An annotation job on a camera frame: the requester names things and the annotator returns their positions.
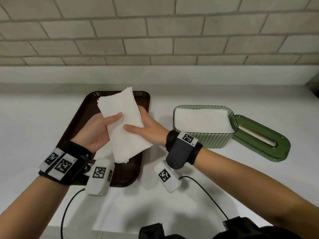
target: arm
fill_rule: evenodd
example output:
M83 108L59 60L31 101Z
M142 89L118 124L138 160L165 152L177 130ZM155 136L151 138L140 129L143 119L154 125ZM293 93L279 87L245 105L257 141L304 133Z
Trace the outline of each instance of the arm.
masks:
M109 141L106 125L122 116L104 118L94 115L72 139L73 142L96 152ZM37 177L31 185L0 215L1 239L39 238L66 195L69 186L48 178Z
M140 112L145 128L125 125L124 129L165 147L169 131L142 107ZM319 235L319 208L271 177L206 148L200 150L194 166L271 224L304 239L314 239Z

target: white electronic device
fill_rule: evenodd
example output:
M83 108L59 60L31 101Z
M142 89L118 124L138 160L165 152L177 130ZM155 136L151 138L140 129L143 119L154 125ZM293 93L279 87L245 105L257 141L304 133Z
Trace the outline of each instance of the white electronic device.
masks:
M166 164L165 160L160 161L157 165L155 165L154 172L169 193L173 193L181 186L181 181L178 179L178 176Z
M110 187L114 166L114 162L110 159L96 160L91 170L86 173L90 178L87 181L85 192L88 195L105 195Z

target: forearm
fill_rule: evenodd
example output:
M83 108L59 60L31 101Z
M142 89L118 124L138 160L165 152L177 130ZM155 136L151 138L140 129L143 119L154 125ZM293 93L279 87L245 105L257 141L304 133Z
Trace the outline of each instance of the forearm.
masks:
M39 238L68 189L50 179L36 178L0 215L0 238Z
M255 169L208 149L201 149L194 166L273 225L306 236L304 229L313 231L319 223L316 206ZM311 238L311 231L307 234L305 238Z

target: dark brown tray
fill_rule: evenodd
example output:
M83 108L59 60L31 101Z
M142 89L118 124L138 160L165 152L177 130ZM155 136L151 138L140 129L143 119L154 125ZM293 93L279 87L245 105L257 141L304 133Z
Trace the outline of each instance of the dark brown tray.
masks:
M86 122L100 110L97 106L97 100L100 96L110 96L120 91L95 91L88 94L82 102L80 108L76 112L68 128L65 130L57 147L59 148L64 141L71 140L86 124ZM144 107L148 112L151 96L145 91L133 91L135 101L138 105ZM126 187L132 184L138 177L141 170L143 152L132 157L127 163L115 163L114 174L111 180L112 187ZM75 185L86 185L88 177L85 175L79 176Z

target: wire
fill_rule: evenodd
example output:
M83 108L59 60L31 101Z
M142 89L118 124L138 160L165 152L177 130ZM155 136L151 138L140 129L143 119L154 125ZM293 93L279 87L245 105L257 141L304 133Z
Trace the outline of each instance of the wire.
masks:
M65 218L65 215L66 215L66 211L68 210L68 208L69 208L69 206L70 206L72 200L73 200L80 192L82 192L82 191L84 191L84 190L85 190L85 188L84 188L84 189L81 189L80 191L78 191L78 192L72 197L72 199L69 201L68 205L66 206L66 209L65 209L65 211L64 211L64 214L63 214L63 217L62 217L62 221L61 221L61 230L60 230L60 232L61 232L61 239L63 239L63 222L64 222L64 218Z
M210 197L210 199L215 203L215 205L218 207L218 209L220 209L220 211L224 214L224 216L226 217L226 219L229 220L228 217L227 217L227 215L226 215L226 214L223 212L223 210L219 207L219 205L216 203L216 201L214 201L214 199L210 196L210 194L209 194L196 180L194 180L192 177L189 177L189 176L181 176L181 177L179 177L178 179L182 179L182 178L189 178L189 179L193 180L196 184L198 184L199 187L201 187L201 188L205 191L205 193Z

